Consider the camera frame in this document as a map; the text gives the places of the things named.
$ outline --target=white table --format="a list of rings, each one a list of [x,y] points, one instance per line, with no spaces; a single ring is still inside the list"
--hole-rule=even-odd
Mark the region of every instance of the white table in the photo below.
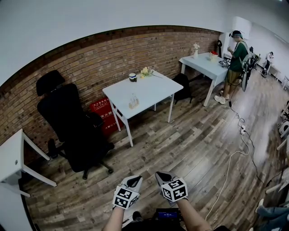
[[[219,61],[223,60],[222,58],[217,57],[215,62],[211,62],[208,59],[209,55],[209,53],[203,53],[199,54],[197,59],[194,59],[192,56],[188,56],[179,60],[182,63],[182,74],[185,73],[185,68],[187,65],[201,72],[203,75],[208,76],[212,80],[209,92],[204,102],[204,106],[207,106],[214,87],[225,80],[226,74],[228,72],[228,69],[222,67],[222,65],[219,63]]]
[[[171,96],[171,105],[168,114],[168,123],[171,119],[172,103],[174,93],[183,89],[183,86],[172,81],[168,77],[154,71],[154,75],[140,78],[140,74],[137,75],[137,82],[131,82],[128,78],[118,83],[115,83],[107,88],[103,89],[103,92],[108,97],[112,106],[112,112],[117,122],[118,130],[121,131],[117,116],[126,126],[127,134],[130,140],[130,144],[133,147],[130,128],[127,120],[145,109],[154,106],[156,111],[156,103]],[[132,94],[139,99],[139,105],[133,109],[129,108],[129,102],[131,101]]]
[[[43,152],[39,147],[37,147],[31,139],[20,129],[14,135],[12,135],[4,144],[0,146],[0,185],[8,188],[9,190],[22,194],[24,196],[30,197],[30,194],[25,193],[12,185],[9,185],[7,179],[12,175],[18,173],[19,171],[24,171],[30,175],[36,177],[43,182],[56,186],[54,181],[40,175],[39,173],[33,171],[24,164],[23,159],[23,145],[26,141],[37,153],[43,156],[45,159],[50,160],[50,158]]]

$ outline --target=flower vase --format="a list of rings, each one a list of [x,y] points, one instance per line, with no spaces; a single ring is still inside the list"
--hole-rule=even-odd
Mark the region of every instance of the flower vase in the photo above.
[[[194,59],[198,58],[198,49],[195,49],[195,53],[193,54],[193,58]]]

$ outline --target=power strip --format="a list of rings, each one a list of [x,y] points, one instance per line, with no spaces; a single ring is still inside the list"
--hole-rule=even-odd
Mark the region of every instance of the power strip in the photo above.
[[[242,125],[241,126],[241,135],[244,135],[245,134],[245,125]]]

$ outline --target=red fire extinguisher box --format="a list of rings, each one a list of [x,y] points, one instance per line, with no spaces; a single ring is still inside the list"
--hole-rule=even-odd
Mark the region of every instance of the red fire extinguisher box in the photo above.
[[[117,130],[117,123],[114,119],[112,107],[110,106],[110,102],[107,97],[90,104],[89,107],[92,112],[96,112],[103,119],[104,124],[102,126],[102,131],[105,136],[109,136],[111,133]],[[117,120],[119,126],[122,127],[122,121],[118,117]]]

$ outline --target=chair armrest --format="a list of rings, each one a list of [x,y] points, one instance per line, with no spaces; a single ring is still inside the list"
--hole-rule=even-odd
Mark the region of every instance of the chair armrest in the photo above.
[[[96,112],[90,112],[86,116],[90,119],[90,121],[95,127],[101,127],[104,123],[101,116]]]

